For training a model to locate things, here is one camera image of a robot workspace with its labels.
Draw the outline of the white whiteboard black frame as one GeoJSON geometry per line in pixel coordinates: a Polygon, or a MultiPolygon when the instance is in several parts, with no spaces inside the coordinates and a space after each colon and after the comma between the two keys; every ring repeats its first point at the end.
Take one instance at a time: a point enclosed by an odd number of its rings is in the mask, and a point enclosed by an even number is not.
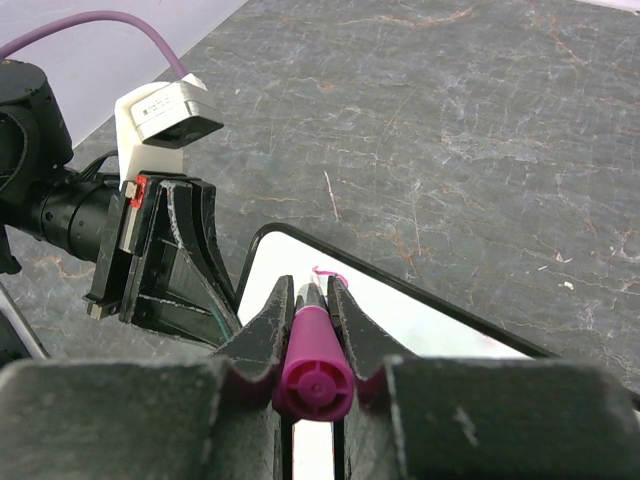
{"type": "Polygon", "coordinates": [[[545,351],[504,331],[481,332],[480,323],[463,323],[430,306],[425,292],[374,270],[370,265],[322,244],[288,225],[269,224],[252,240],[241,275],[239,316],[247,321],[266,296],[267,283],[282,274],[301,286],[326,287],[329,276],[346,279],[356,303],[385,332],[426,357],[543,358],[545,351]]]}

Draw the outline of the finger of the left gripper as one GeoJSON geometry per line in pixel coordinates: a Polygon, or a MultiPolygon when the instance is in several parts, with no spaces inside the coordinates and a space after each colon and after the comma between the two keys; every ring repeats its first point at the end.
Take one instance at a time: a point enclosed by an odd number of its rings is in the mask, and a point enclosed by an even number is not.
{"type": "Polygon", "coordinates": [[[119,319],[220,347],[241,328],[235,292],[217,252],[158,240],[132,263],[119,319]]]}
{"type": "Polygon", "coordinates": [[[168,238],[150,296],[192,310],[232,310],[235,290],[216,233],[216,187],[185,175],[149,177],[165,201],[168,238]]]}

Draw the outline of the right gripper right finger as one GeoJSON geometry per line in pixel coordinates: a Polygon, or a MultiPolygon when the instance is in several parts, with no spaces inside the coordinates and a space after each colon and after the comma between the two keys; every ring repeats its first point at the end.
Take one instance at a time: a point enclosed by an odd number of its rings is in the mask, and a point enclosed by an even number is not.
{"type": "Polygon", "coordinates": [[[609,373],[558,359],[420,357],[338,279],[329,312],[356,387],[339,479],[635,479],[639,422],[609,373]]]}

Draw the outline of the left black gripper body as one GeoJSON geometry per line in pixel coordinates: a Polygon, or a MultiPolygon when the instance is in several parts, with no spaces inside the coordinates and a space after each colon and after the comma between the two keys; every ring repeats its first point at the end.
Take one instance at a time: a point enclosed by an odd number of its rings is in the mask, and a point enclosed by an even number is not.
{"type": "Polygon", "coordinates": [[[144,249],[157,178],[156,173],[141,172],[109,191],[94,276],[85,295],[87,313],[96,320],[120,314],[128,302],[128,282],[134,258],[144,249]]]}

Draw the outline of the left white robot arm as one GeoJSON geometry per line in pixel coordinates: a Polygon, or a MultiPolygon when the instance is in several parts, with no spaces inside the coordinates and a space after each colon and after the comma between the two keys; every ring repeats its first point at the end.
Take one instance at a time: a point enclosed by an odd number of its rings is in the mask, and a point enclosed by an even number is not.
{"type": "Polygon", "coordinates": [[[221,346],[239,329],[215,231],[213,185],[151,166],[130,180],[95,160],[69,168],[71,139],[45,73],[1,63],[1,224],[92,262],[95,319],[221,346]]]}

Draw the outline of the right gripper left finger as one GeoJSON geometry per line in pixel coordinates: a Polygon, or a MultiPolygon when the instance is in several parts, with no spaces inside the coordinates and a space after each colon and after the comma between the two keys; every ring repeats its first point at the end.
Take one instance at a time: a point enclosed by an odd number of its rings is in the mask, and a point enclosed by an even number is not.
{"type": "Polygon", "coordinates": [[[292,431],[271,405],[293,281],[217,354],[52,360],[1,298],[5,479],[288,479],[292,431]]]}

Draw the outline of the magenta whiteboard marker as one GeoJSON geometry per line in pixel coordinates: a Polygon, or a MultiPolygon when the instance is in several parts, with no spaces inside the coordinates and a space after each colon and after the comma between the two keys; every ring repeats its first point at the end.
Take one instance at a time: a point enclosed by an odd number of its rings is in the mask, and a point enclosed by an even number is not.
{"type": "Polygon", "coordinates": [[[322,290],[303,285],[273,406],[292,421],[337,422],[353,402],[354,375],[334,330],[322,290]]]}

